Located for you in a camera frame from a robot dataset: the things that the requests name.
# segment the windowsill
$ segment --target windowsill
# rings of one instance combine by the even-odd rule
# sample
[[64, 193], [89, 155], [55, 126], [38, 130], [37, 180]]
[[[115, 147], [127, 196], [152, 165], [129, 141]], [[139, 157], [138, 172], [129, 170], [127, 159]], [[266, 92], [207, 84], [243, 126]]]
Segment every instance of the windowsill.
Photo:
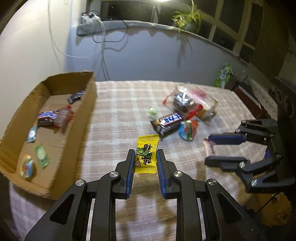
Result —
[[[174, 31], [179, 33], [179, 28], [175, 28], [172, 26], [167, 26], [167, 25], [162, 25], [162, 24], [158, 24], [158, 23], [149, 23], [149, 22], [141, 22], [141, 21], [131, 21], [131, 20], [125, 20], [125, 22], [127, 23], [129, 28], [134, 28], [134, 27], [138, 27], [138, 28], [155, 28], [158, 30], [169, 30], [169, 31]], [[114, 30], [118, 30], [118, 29], [125, 29], [126, 25], [124, 24], [123, 21], [117, 21], [117, 20], [111, 20], [111, 21], [103, 21], [104, 23], [104, 27], [106, 29], [106, 31], [114, 31]], [[100, 26], [99, 22], [95, 22], [95, 23], [83, 23], [83, 24], [79, 24], [77, 27], [77, 36], [79, 37], [86, 37], [86, 36], [92, 36], [93, 34], [101, 34], [102, 33], [102, 29]], [[199, 36], [197, 34], [191, 33], [191, 32], [183, 32], [183, 34], [190, 34], [192, 37], [195, 38], [200, 38], [202, 41], [205, 41], [211, 45], [214, 45], [218, 48], [220, 48], [221, 50], [227, 52], [228, 54], [231, 54], [235, 57], [237, 57], [237, 60], [240, 61], [242, 64], [244, 64], [245, 66], [247, 66], [247, 62], [242, 60], [241, 58], [239, 58], [239, 55], [234, 54], [231, 50], [226, 49], [222, 46], [220, 46], [219, 44], [216, 44], [202, 36]]]

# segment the potted plant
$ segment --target potted plant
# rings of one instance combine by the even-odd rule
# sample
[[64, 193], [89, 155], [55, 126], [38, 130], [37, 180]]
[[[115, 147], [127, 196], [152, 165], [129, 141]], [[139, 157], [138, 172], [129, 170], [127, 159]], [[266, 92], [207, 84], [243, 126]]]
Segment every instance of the potted plant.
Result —
[[197, 34], [200, 30], [202, 19], [193, 0], [191, 2], [191, 7], [187, 5], [189, 12], [176, 11], [177, 15], [174, 15], [172, 20], [180, 30]]

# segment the white wall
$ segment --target white wall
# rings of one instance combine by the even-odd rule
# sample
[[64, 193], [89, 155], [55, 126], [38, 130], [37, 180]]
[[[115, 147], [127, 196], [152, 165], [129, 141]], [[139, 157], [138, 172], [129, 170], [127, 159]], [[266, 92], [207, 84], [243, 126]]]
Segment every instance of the white wall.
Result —
[[[101, 45], [90, 37], [76, 37], [76, 26], [86, 0], [51, 0], [52, 32], [62, 52], [87, 56], [65, 57], [54, 52], [49, 30], [47, 0], [28, 0], [0, 35], [0, 138], [24, 98], [42, 80], [64, 71], [92, 70], [102, 74]], [[111, 80], [190, 81], [211, 85], [223, 63], [238, 77], [245, 67], [228, 52], [196, 37], [161, 31], [130, 29], [121, 43], [107, 43], [106, 66]], [[109, 33], [119, 40], [124, 32]]]
[[[109, 32], [106, 40], [117, 41], [125, 30]], [[97, 42], [101, 36], [95, 36]], [[70, 31], [69, 55], [87, 59], [66, 58], [67, 71], [91, 70], [96, 80], [108, 80], [102, 73], [101, 44], [91, 37], [77, 37], [76, 27]], [[237, 77], [245, 66], [228, 51], [191, 34], [173, 31], [130, 28], [120, 43], [106, 43], [106, 67], [111, 80], [164, 80], [212, 85], [219, 69], [229, 63]]]
[[[62, 52], [67, 48], [70, 26], [77, 25], [85, 1], [51, 0], [52, 32]], [[29, 92], [46, 77], [63, 72], [64, 67], [64, 56], [55, 55], [51, 45], [47, 0], [28, 0], [0, 35], [0, 138]]]

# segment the table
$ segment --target table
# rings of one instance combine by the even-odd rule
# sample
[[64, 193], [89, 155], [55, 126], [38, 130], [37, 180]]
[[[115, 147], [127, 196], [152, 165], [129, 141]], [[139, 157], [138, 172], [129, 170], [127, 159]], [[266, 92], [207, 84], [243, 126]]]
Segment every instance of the table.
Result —
[[[114, 170], [118, 162], [126, 159], [128, 150], [136, 148], [138, 136], [155, 133], [146, 114], [149, 105], [159, 110], [159, 116], [169, 114], [161, 101], [177, 83], [109, 81], [96, 84], [98, 98], [87, 126], [76, 175], [76, 179], [87, 182]], [[208, 123], [199, 122], [192, 142], [181, 139], [176, 132], [160, 141], [158, 148], [164, 150], [166, 159], [173, 161], [178, 170], [202, 181], [215, 178], [243, 205], [251, 195], [245, 192], [242, 181], [234, 172], [222, 172], [219, 168], [204, 165], [206, 152], [202, 140], [211, 133], [234, 132], [241, 120], [254, 117], [235, 93], [209, 86], [198, 87], [219, 102], [217, 115]], [[255, 162], [263, 158], [265, 148], [246, 142], [240, 147], [216, 147], [216, 151], [245, 156]], [[22, 239], [53, 204], [52, 200], [34, 196], [12, 184], [10, 201]], [[175, 240], [176, 200], [162, 198], [157, 174], [135, 174], [130, 198], [116, 201], [116, 229], [118, 241]]]

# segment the cardboard box flap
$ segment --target cardboard box flap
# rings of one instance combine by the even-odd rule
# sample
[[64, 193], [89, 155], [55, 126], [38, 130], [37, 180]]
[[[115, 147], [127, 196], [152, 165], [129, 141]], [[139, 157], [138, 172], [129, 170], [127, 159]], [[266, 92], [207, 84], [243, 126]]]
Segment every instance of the cardboard box flap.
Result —
[[74, 94], [85, 89], [92, 72], [72, 72], [48, 77], [42, 83], [51, 95]]

